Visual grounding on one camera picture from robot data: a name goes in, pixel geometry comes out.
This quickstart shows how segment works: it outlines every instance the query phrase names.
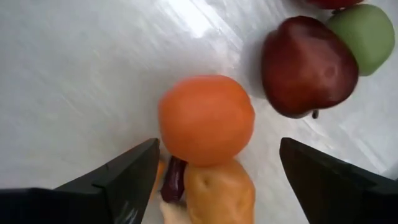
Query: red object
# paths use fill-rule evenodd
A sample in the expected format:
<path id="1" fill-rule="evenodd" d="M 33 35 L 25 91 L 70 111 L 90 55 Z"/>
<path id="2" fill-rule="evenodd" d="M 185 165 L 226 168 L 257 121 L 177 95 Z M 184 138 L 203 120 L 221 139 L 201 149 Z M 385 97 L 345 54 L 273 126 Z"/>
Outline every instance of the red object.
<path id="1" fill-rule="evenodd" d="M 284 116 L 301 118 L 341 103 L 358 78 L 353 54 L 316 19 L 287 19 L 264 43 L 262 84 L 269 103 Z"/>
<path id="2" fill-rule="evenodd" d="M 363 0 L 307 0 L 307 2 L 321 9 L 341 9 L 363 2 Z"/>

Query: green apple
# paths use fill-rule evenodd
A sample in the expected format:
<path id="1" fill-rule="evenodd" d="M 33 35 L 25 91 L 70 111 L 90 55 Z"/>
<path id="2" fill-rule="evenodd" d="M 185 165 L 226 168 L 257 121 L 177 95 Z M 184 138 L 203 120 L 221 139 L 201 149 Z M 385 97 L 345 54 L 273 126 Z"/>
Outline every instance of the green apple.
<path id="1" fill-rule="evenodd" d="M 349 7 L 335 14 L 326 25 L 352 51 L 362 76 L 374 73 L 395 46 L 392 22 L 377 6 L 358 4 Z"/>

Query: potato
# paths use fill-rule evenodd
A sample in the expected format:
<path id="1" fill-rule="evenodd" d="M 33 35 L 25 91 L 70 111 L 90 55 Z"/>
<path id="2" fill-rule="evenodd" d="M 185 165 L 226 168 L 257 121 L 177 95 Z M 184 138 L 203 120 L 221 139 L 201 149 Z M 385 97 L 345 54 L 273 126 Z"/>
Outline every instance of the potato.
<path id="1" fill-rule="evenodd" d="M 192 224 L 253 224 L 255 188 L 236 161 L 212 167 L 189 164 L 184 175 Z"/>

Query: white countertop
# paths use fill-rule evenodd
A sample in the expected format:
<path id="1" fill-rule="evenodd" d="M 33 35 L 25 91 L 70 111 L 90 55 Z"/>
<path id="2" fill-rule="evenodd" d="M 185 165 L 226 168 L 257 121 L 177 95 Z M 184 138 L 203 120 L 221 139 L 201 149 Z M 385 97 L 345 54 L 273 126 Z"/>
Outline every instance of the white countertop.
<path id="1" fill-rule="evenodd" d="M 319 119 L 285 118 L 264 99 L 256 62 L 285 18 L 325 18 L 297 1 L 0 1 L 0 187 L 57 187 L 159 137 L 163 92 L 185 76 L 222 73 L 256 110 L 239 155 L 257 188 L 256 223 L 306 223 L 280 163 L 281 137 L 378 174 L 393 167 L 398 50 Z M 398 1 L 372 2 L 398 27 Z M 155 203 L 144 223 L 162 223 Z"/>

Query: white table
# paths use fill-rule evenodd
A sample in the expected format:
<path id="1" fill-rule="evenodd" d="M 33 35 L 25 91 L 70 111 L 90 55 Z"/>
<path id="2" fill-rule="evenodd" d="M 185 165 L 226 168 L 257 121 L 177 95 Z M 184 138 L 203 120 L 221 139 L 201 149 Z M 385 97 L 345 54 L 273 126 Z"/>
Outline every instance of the white table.
<path id="1" fill-rule="evenodd" d="M 256 110 L 239 155 L 257 188 L 256 223 L 306 223 L 279 160 L 281 137 L 378 174 L 393 167 L 398 50 L 319 119 L 278 115 L 256 62 L 285 18 L 325 18 L 297 1 L 0 1 L 0 187 L 56 187 L 158 137 L 163 92 L 182 77 L 222 73 L 245 87 Z M 398 27 L 398 1 L 373 2 Z M 149 205 L 144 223 L 162 223 L 157 207 Z"/>

